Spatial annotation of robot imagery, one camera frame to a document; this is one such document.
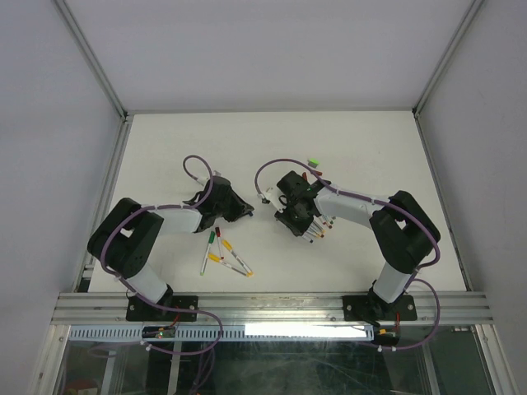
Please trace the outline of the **blue cap marker pen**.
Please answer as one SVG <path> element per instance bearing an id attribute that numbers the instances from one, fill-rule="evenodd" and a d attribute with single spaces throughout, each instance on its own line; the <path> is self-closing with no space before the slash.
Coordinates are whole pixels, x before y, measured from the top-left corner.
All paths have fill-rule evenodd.
<path id="1" fill-rule="evenodd" d="M 312 238 L 308 237 L 307 235 L 302 235 L 301 237 L 302 237 L 302 239 L 306 240 L 310 244 L 314 243 L 314 240 Z"/>

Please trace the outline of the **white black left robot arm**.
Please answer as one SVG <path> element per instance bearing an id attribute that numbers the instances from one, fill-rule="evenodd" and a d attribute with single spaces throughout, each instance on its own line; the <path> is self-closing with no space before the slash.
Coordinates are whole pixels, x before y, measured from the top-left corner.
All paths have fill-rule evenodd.
<path id="1" fill-rule="evenodd" d="M 119 200 L 89 238 L 87 252 L 138 295 L 152 318 L 160 320 L 171 313 L 173 290 L 148 262 L 157 237 L 198 234 L 212 229 L 218 218 L 235 222 L 253 211 L 231 181 L 214 175 L 181 205 L 144 207 L 129 197 Z"/>

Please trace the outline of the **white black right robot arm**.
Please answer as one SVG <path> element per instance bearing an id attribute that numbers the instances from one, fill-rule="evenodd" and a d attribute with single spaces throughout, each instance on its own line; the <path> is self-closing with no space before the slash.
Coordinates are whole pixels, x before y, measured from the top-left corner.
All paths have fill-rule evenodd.
<path id="1" fill-rule="evenodd" d="M 276 208 L 275 218 L 295 236 L 315 229 L 315 220 L 343 219 L 372 230 L 385 265 L 369 290 L 368 308 L 377 318 L 388 318 L 397 299 L 431 251 L 438 250 L 441 233 L 405 191 L 389 197 L 361 195 L 330 185 L 309 183 L 294 171 L 283 176 L 263 196 Z"/>

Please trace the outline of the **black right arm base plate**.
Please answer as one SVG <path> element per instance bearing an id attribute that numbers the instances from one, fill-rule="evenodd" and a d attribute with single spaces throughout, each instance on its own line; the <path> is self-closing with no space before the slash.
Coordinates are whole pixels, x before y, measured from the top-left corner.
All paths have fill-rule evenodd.
<path id="1" fill-rule="evenodd" d="M 413 322 L 417 308 L 411 295 L 402 294 L 395 302 L 387 303 L 374 294 L 344 295 L 343 317 L 347 322 L 363 321 L 371 325 L 381 321 Z"/>

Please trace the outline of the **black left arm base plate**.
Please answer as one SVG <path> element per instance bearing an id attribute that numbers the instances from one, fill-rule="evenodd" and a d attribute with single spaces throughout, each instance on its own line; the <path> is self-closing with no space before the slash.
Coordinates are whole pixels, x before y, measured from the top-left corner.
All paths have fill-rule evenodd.
<path id="1" fill-rule="evenodd" d="M 166 308 L 184 309 L 184 312 L 169 311 L 153 307 L 137 296 L 128 298 L 128 307 L 125 319 L 128 322 L 173 322 L 178 318 L 179 322 L 191 323 L 197 320 L 198 297 L 196 295 L 172 294 L 161 300 Z"/>

